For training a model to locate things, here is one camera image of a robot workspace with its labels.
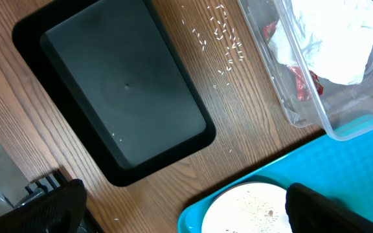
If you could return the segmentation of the clear plastic bin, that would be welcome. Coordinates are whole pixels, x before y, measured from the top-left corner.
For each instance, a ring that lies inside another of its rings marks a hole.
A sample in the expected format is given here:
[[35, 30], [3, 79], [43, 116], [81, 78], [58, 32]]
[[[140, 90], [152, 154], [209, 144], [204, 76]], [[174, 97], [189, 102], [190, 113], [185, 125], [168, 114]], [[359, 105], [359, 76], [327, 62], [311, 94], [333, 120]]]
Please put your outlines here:
[[[240, 1], [239, 5], [261, 55], [288, 122], [298, 128], [316, 125], [336, 140], [348, 140], [373, 130], [373, 47], [360, 84], [340, 85], [319, 77], [319, 95], [290, 27], [292, 1]], [[263, 28], [277, 21], [266, 41]], [[286, 66], [300, 67], [311, 100], [299, 102], [294, 75]]]

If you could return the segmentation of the black tray bin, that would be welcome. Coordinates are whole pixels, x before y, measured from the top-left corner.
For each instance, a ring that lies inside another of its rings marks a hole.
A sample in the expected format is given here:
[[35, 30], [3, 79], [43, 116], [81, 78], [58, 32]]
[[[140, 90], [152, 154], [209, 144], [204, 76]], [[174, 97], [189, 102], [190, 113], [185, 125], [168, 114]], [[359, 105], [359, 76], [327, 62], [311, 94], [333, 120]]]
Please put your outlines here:
[[12, 41], [115, 186], [135, 183], [216, 137], [150, 1], [52, 1], [19, 20]]

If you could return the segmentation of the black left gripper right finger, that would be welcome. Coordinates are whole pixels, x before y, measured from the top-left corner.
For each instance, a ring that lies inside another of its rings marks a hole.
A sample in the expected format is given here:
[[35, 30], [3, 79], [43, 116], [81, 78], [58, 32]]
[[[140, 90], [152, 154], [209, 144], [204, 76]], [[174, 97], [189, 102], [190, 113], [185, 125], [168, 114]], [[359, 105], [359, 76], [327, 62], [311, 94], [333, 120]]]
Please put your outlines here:
[[373, 222], [300, 183], [288, 187], [285, 208], [293, 233], [373, 233]]

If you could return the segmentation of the red snack wrapper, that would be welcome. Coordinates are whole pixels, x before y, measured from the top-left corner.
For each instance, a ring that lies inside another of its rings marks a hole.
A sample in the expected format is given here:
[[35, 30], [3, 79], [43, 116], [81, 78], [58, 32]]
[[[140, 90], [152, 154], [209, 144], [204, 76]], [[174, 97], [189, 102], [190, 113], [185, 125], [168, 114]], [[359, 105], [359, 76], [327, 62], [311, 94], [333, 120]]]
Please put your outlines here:
[[[269, 42], [269, 40], [273, 37], [273, 34], [276, 30], [276, 25], [277, 25], [277, 21], [273, 21], [263, 28], [263, 35], [267, 42]], [[292, 67], [288, 65], [286, 67], [294, 75], [295, 87], [297, 89], [297, 100], [299, 102], [305, 102], [305, 101], [311, 100], [311, 94], [308, 89], [306, 80], [302, 75], [302, 71], [300, 67]], [[310, 75], [315, 84], [315, 88], [318, 94], [322, 95], [324, 91], [324, 87], [320, 83], [319, 77], [313, 71], [310, 71]]]

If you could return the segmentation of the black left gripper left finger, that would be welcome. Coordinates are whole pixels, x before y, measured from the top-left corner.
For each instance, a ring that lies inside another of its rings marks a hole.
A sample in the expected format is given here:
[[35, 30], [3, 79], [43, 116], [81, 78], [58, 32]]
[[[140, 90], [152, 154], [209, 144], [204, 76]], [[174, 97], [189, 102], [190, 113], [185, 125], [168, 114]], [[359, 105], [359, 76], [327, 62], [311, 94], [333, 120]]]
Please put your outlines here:
[[85, 214], [87, 192], [79, 179], [0, 217], [0, 233], [76, 232]]

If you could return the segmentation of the white napkin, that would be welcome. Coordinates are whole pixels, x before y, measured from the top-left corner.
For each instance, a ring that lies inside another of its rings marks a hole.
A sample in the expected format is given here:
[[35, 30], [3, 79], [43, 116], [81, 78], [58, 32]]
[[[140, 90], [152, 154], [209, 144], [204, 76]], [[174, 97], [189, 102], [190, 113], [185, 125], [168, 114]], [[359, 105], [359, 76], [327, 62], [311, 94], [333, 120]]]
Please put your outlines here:
[[291, 7], [308, 69], [336, 84], [360, 84], [373, 47], [373, 1], [292, 0]]

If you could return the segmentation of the white plate with crumbs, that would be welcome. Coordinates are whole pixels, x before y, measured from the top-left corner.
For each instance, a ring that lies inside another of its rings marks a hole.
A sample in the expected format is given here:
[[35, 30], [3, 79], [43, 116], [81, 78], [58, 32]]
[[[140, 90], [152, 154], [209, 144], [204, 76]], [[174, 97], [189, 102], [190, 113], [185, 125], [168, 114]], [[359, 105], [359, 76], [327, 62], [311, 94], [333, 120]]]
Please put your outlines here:
[[248, 182], [220, 194], [209, 206], [202, 232], [292, 233], [286, 213], [286, 190]]

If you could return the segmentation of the teal plastic tray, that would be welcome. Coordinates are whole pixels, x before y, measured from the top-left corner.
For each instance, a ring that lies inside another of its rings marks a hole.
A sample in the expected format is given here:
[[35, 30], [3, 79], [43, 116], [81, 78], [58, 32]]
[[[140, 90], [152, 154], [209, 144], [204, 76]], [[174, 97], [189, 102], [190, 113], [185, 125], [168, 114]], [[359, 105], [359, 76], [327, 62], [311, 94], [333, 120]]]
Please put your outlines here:
[[262, 181], [287, 188], [301, 183], [373, 222], [373, 130], [347, 141], [321, 136], [185, 208], [180, 233], [200, 232], [210, 204], [237, 184]]

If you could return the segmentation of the scattered rice grains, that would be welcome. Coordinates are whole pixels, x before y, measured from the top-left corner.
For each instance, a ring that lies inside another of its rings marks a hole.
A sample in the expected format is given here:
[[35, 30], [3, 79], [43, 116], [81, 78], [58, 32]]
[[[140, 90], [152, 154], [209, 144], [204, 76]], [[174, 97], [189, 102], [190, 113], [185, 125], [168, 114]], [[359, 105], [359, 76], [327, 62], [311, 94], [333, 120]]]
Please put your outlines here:
[[229, 1], [182, 1], [180, 24], [199, 49], [201, 63], [209, 69], [213, 89], [230, 87], [230, 76], [244, 64], [246, 54], [232, 22]]

